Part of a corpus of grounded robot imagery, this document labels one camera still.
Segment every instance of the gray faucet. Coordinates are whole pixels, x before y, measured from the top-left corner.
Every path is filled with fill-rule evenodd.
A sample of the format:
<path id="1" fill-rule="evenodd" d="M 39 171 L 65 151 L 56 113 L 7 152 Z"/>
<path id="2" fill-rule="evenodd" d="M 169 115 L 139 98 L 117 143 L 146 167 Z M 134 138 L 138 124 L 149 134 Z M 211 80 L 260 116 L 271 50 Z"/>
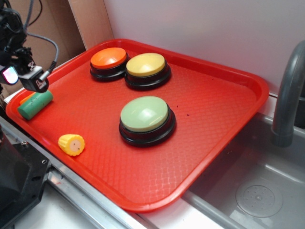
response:
<path id="1" fill-rule="evenodd" d="M 294 125 L 305 127 L 305 41 L 293 50 L 278 94 L 273 125 L 272 143 L 288 147 L 292 143 Z"/>

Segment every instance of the yellow button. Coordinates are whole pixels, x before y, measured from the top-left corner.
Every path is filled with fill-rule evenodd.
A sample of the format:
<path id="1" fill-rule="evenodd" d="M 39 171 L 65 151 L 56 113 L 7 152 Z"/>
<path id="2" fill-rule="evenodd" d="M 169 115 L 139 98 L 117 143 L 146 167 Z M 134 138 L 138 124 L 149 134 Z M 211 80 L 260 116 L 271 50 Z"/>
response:
<path id="1" fill-rule="evenodd" d="M 91 64 L 97 69 L 109 69 L 123 63 L 126 57 L 126 51 L 122 48 L 107 48 L 94 54 L 91 58 Z"/>
<path id="2" fill-rule="evenodd" d="M 165 67 L 165 59 L 157 53 L 144 53 L 131 58 L 126 65 L 130 75 L 145 77 L 158 73 Z"/>

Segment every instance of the plastic tray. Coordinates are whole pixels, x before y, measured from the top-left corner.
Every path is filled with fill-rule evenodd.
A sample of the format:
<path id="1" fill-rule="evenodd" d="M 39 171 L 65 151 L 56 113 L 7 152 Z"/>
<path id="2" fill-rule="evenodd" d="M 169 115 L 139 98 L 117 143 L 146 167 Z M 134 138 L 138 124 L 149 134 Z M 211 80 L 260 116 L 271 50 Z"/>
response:
<path id="1" fill-rule="evenodd" d="M 169 82 L 149 91 L 128 88 L 125 80 L 97 82 L 90 59 L 108 47 L 124 48 L 130 57 L 156 52 L 172 69 Z M 125 210 L 148 212 L 179 198 L 268 97 L 260 77 L 135 41 L 103 42 L 67 62 L 49 77 L 54 99 L 30 121 L 17 112 L 22 91 L 7 115 L 79 176 Z M 137 148 L 119 133 L 122 108 L 153 95 L 174 111 L 177 127 L 166 142 Z M 64 134 L 79 134 L 85 150 L 77 157 L 58 147 Z"/>

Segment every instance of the stainless steel sink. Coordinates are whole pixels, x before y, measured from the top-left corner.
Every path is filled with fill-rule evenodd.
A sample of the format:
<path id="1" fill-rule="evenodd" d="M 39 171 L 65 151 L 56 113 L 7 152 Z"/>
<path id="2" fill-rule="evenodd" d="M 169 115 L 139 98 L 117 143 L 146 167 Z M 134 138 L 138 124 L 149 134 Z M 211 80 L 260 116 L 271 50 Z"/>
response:
<path id="1" fill-rule="evenodd" d="M 224 228 L 305 228 L 305 132 L 279 148 L 271 125 L 257 114 L 183 198 Z"/>

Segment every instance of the yellow corn cob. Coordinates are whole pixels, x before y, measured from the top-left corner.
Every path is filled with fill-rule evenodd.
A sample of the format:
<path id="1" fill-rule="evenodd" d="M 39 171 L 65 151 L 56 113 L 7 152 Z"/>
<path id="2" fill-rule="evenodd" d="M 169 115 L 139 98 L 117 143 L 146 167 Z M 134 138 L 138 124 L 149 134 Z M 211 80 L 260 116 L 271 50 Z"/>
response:
<path id="1" fill-rule="evenodd" d="M 79 155 L 85 148 L 85 141 L 80 135 L 63 135 L 58 139 L 59 147 L 70 156 Z"/>

